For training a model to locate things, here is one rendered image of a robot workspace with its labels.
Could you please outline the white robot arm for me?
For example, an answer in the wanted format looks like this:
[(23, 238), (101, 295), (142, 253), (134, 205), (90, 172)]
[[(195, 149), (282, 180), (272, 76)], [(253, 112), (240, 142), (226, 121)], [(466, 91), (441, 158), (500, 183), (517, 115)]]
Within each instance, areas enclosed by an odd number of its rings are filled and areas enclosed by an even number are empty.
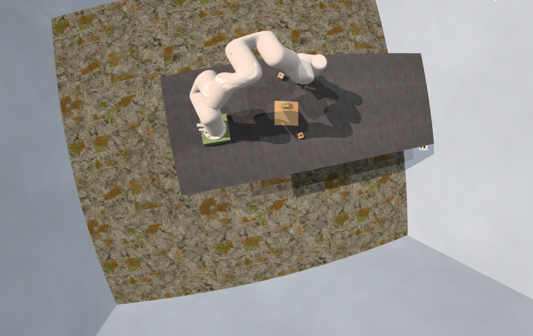
[(252, 52), (255, 48), (265, 63), (284, 70), (298, 84), (313, 82), (314, 76), (327, 66), (325, 56), (297, 54), (284, 47), (271, 31), (253, 33), (231, 41), (225, 53), (235, 73), (217, 74), (216, 71), (206, 70), (198, 75), (190, 90), (190, 101), (202, 123), (197, 124), (197, 127), (203, 127), (200, 131), (204, 131), (210, 140), (219, 140), (226, 132), (226, 124), (220, 119), (220, 108), (223, 108), (231, 94), (258, 82), (262, 77), (261, 65)]

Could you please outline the tan flat mat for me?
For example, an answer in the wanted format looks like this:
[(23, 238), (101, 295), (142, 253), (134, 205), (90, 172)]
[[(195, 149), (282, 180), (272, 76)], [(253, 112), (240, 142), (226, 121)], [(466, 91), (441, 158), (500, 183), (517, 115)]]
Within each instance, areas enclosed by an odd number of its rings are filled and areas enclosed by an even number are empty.
[(275, 101), (274, 125), (298, 126), (298, 102), (288, 101), (288, 108), (283, 108), (283, 102)]

